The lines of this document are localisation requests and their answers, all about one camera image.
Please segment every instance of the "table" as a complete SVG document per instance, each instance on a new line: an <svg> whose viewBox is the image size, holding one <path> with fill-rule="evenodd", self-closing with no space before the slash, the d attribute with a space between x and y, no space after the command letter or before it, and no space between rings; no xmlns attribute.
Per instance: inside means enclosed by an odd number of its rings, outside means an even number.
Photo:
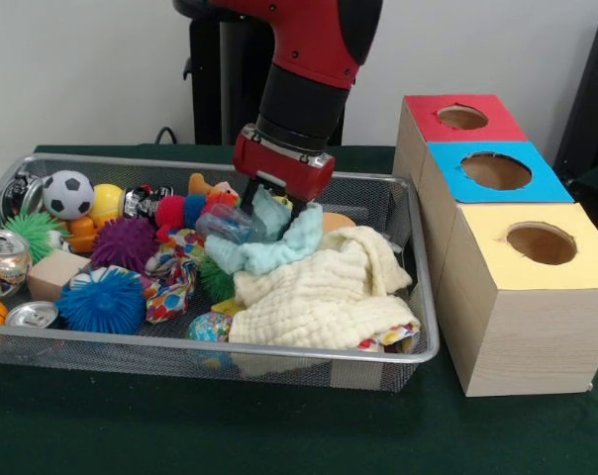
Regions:
<svg viewBox="0 0 598 475"><path fill-rule="evenodd" d="M38 151L229 162L229 147ZM393 148L333 149L391 170ZM598 474L586 394L466 399L443 346L398 394L0 366L0 474Z"/></svg>

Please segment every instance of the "light blue cloth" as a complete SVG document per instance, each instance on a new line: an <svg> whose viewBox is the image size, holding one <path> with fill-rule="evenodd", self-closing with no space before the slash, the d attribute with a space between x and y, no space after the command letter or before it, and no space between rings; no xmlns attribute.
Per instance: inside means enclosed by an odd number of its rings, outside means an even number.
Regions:
<svg viewBox="0 0 598 475"><path fill-rule="evenodd" d="M261 196L260 191L268 198ZM264 223L267 235L270 237L276 236L290 218L289 210L274 201L263 189L257 191L252 204L253 213ZM280 219L283 215L286 216L285 220ZM309 203L281 240L237 245L221 237L210 235L204 247L207 254L228 274L247 270L261 275L280 265L311 255L317 250L322 236L323 208L316 203Z"/></svg>

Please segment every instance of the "soda can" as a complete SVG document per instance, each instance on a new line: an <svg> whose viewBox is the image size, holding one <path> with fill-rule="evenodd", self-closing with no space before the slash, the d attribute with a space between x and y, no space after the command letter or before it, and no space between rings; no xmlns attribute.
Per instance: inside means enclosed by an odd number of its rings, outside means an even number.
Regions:
<svg viewBox="0 0 598 475"><path fill-rule="evenodd" d="M158 203L162 198L173 195L173 188L170 186L158 186L152 190L151 193L141 201L137 206L136 216L139 218L147 218L150 223L156 225L155 217Z"/></svg>
<svg viewBox="0 0 598 475"><path fill-rule="evenodd" d="M0 298L20 289L32 263L29 244L15 233L0 230Z"/></svg>
<svg viewBox="0 0 598 475"><path fill-rule="evenodd" d="M61 328L59 311L51 302L28 302L13 309L6 317L7 327L31 329Z"/></svg>
<svg viewBox="0 0 598 475"><path fill-rule="evenodd" d="M126 188L123 191L123 201L120 205L120 215L125 218L135 218L137 208L147 196L150 195L150 190L145 186L137 186L135 188Z"/></svg>
<svg viewBox="0 0 598 475"><path fill-rule="evenodd" d="M18 171L2 193L4 220L19 214L37 213L42 209L42 178L28 171Z"/></svg>

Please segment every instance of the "yellow ball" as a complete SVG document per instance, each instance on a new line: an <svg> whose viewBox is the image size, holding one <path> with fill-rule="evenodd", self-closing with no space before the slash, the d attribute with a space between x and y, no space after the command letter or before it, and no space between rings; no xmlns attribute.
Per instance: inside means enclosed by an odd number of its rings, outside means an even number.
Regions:
<svg viewBox="0 0 598 475"><path fill-rule="evenodd" d="M97 228L119 217L119 202L122 196L123 190L116 185L103 183L94 187L94 206L88 217L94 221Z"/></svg>

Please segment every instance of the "purple spiky ball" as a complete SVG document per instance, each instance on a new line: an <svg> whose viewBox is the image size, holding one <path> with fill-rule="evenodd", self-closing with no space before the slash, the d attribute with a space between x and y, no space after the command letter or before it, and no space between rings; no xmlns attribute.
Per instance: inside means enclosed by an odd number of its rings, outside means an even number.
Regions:
<svg viewBox="0 0 598 475"><path fill-rule="evenodd" d="M147 219L117 218L97 233L90 261L95 266L118 265L145 274L145 264L157 249L155 229Z"/></svg>

